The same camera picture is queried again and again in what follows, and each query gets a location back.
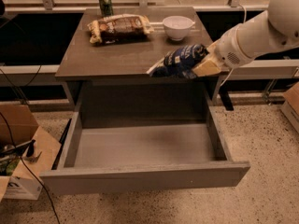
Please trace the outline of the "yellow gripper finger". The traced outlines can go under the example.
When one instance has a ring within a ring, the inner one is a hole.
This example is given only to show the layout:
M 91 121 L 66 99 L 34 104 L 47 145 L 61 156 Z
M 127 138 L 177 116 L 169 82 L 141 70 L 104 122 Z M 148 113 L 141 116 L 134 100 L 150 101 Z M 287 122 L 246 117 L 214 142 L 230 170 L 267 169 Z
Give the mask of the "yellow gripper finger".
M 206 56 L 203 61 L 197 64 L 192 71 L 198 77 L 206 77 L 217 75 L 221 72 L 224 62 L 216 56 Z
M 219 54 L 216 50 L 217 45 L 218 45 L 218 42 L 215 41 L 206 48 L 209 57 L 218 57 L 219 56 Z

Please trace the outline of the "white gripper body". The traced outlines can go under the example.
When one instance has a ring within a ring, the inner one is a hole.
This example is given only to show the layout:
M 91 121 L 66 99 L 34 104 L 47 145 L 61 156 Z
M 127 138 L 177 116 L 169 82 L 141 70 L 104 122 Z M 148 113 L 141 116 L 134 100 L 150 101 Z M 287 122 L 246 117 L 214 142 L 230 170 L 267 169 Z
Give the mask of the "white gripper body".
M 239 45 L 237 39 L 237 31 L 239 28 L 240 26 L 237 25 L 226 31 L 217 41 L 215 48 L 215 52 L 220 59 L 231 69 L 236 69 L 252 61 Z

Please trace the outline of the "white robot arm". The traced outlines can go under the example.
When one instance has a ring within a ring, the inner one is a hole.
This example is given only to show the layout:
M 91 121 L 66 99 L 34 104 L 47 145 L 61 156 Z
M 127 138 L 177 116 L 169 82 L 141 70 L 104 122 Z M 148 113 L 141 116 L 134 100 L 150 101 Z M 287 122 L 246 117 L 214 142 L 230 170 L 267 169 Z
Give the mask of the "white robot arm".
M 192 71 L 212 76 L 224 68 L 235 70 L 268 53 L 299 46 L 299 0 L 270 0 L 267 10 L 226 31 L 208 48 L 208 55 Z

